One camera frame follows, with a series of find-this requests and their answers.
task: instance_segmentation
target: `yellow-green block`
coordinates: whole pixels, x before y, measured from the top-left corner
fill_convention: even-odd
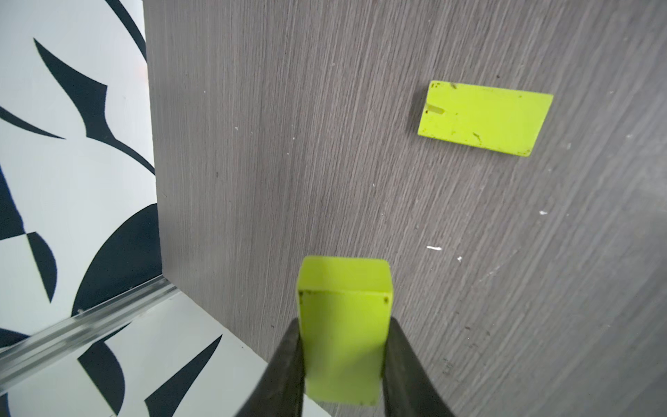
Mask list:
[[[307,256],[297,282],[305,391],[376,405],[394,287],[385,260]]]
[[[431,81],[421,136],[529,156],[554,96]]]

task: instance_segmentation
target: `gray wood-grain surface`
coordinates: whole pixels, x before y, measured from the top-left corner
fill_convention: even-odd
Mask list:
[[[164,274],[261,356],[305,255],[384,258],[459,416],[664,415],[667,1],[147,0],[145,19]],[[554,94],[532,156],[417,136],[431,79]]]

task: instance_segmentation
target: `black and white patterned wall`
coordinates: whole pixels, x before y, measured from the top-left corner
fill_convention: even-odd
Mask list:
[[[0,348],[161,273],[140,0],[0,5]]]
[[[265,367],[179,292],[10,387],[0,417],[231,417]],[[329,417],[309,398],[303,415]]]

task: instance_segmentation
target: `abstract black pattern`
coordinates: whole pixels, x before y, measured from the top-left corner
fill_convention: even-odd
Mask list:
[[[88,310],[162,273],[157,204],[130,217],[97,251],[72,307]]]
[[[9,396],[7,394],[0,396],[0,417],[9,417]]]
[[[11,346],[14,343],[19,343],[23,339],[27,338],[27,334],[12,332],[11,330],[0,328],[0,348],[6,348],[7,346]]]
[[[27,236],[28,242],[30,243],[30,249],[35,258],[35,263],[37,263],[39,275],[42,279],[42,284],[44,285],[44,290],[49,297],[49,301],[51,301],[53,299],[53,293],[55,293],[55,284],[58,279],[53,252],[51,252],[49,245],[44,242],[44,239],[42,239],[37,232],[28,233]]]
[[[86,136],[113,146],[139,162],[154,175],[155,168],[134,149],[116,139],[109,129],[104,112],[107,86],[86,77],[58,59],[36,39],[34,41],[42,61],[46,64],[53,78],[58,81],[58,84],[65,90],[74,106],[79,110],[85,125]]]
[[[79,363],[93,381],[109,407],[118,414],[125,398],[125,377],[123,369],[106,341],[127,327],[106,335],[96,341],[79,357]]]
[[[222,339],[222,336],[215,339],[206,349],[202,350],[193,360],[146,398],[145,403],[150,417],[173,416],[190,386],[213,356],[220,339]]]
[[[25,233],[23,219],[16,209],[14,200],[0,167],[0,240],[13,238]]]
[[[62,139],[60,136],[53,135],[52,133],[49,133],[47,131],[44,131],[42,129],[39,129],[38,127],[35,127],[31,125],[30,123],[20,119],[19,117],[14,116],[12,113],[9,113],[4,107],[0,106],[0,119],[6,121],[7,123],[11,123],[16,127],[20,127],[21,129],[31,131],[33,133],[36,133],[38,135],[44,135],[44,136],[49,136],[49,137],[55,137],[56,139]]]
[[[134,20],[132,20],[132,17],[127,10],[125,10],[123,4],[119,0],[106,0],[106,2],[111,10],[116,13],[116,16],[118,16],[118,19],[120,19],[123,26],[125,26],[127,32],[132,36],[132,39],[134,39],[134,43],[137,44],[143,58],[146,59],[146,40],[144,40],[139,28],[134,23]]]

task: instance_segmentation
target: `wood grain texture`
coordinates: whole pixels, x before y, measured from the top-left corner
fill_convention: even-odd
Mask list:
[[[146,0],[145,18],[164,274],[261,356],[305,255],[384,258],[459,416],[664,413],[667,2]],[[554,94],[532,156],[417,136],[431,79]]]

